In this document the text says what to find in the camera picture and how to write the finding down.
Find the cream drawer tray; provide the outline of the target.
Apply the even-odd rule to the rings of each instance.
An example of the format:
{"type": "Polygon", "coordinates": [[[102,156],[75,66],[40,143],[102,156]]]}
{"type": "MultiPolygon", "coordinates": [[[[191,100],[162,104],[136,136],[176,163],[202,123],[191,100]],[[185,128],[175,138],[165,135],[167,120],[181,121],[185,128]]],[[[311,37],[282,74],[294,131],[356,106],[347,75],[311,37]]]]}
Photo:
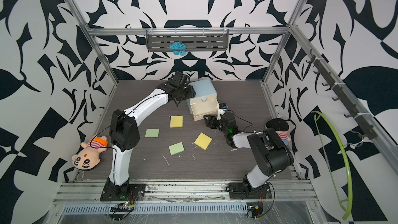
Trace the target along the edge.
{"type": "Polygon", "coordinates": [[[204,115],[216,116],[218,111],[217,103],[196,103],[191,105],[194,121],[203,120],[204,115]]]}

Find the light blue drawer box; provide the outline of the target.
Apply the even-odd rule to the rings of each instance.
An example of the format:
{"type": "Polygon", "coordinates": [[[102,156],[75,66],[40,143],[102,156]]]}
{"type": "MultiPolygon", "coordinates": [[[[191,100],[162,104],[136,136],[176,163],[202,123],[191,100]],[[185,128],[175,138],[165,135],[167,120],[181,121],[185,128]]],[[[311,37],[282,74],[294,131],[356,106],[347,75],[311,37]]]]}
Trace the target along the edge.
{"type": "Polygon", "coordinates": [[[217,91],[214,88],[211,80],[209,78],[197,80],[195,82],[189,83],[194,87],[194,90],[196,92],[196,96],[192,99],[186,100],[189,112],[192,115],[192,109],[191,105],[196,104],[196,103],[217,103],[217,91]]]}

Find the yellow sticky note pad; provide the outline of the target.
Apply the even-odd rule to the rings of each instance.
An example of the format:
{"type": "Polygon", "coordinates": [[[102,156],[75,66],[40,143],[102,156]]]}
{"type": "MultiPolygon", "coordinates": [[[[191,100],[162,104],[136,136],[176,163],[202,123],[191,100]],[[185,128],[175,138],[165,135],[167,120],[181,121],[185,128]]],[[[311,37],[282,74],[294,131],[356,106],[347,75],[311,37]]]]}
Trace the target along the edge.
{"type": "Polygon", "coordinates": [[[170,127],[171,128],[182,128],[183,127],[183,116],[171,116],[170,127]]]}

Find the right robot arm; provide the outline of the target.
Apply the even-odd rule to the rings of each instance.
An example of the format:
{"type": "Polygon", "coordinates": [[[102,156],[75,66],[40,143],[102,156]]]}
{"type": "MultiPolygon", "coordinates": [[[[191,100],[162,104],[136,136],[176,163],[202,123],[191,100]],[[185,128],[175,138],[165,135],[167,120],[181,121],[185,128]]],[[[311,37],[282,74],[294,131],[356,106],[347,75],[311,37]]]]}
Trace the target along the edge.
{"type": "Polygon", "coordinates": [[[294,156],[274,128],[260,132],[243,132],[238,129],[236,115],[230,111],[220,117],[204,115],[205,124],[224,134],[226,142],[233,148],[248,148],[252,151],[256,166],[245,175],[242,183],[230,183],[228,192],[253,196],[267,189],[267,181],[293,165],[294,156]]]}

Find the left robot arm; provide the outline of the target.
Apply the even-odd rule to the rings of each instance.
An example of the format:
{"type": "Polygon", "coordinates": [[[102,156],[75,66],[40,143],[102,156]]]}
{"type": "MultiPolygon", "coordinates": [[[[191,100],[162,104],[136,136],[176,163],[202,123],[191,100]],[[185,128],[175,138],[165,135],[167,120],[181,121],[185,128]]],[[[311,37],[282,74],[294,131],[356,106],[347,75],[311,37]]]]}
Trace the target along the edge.
{"type": "Polygon", "coordinates": [[[126,185],[129,181],[129,163],[133,148],[140,141],[139,126],[143,121],[168,102],[179,105],[184,100],[195,97],[192,85],[174,87],[167,83],[160,84],[147,97],[134,106],[113,113],[110,137],[113,149],[112,169],[109,180],[115,187],[126,185]]]}

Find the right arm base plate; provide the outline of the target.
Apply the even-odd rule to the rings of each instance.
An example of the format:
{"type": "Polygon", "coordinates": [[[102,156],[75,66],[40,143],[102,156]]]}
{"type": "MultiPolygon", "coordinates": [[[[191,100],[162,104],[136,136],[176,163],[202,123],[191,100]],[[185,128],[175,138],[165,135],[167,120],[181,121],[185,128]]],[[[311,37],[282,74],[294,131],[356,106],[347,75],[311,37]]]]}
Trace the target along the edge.
{"type": "Polygon", "coordinates": [[[269,185],[264,184],[257,188],[253,188],[247,182],[229,183],[226,187],[231,199],[247,200],[247,199],[271,199],[273,197],[269,185]]]}

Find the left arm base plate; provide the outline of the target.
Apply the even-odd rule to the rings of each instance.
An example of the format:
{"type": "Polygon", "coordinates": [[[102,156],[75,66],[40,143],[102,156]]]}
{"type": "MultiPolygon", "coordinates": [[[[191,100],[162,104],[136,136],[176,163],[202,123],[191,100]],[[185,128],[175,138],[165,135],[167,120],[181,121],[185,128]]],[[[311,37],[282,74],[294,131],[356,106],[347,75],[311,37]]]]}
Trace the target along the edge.
{"type": "Polygon", "coordinates": [[[132,184],[126,181],[121,186],[115,185],[110,178],[107,179],[103,188],[100,201],[135,201],[139,197],[145,195],[146,184],[132,184]]]}

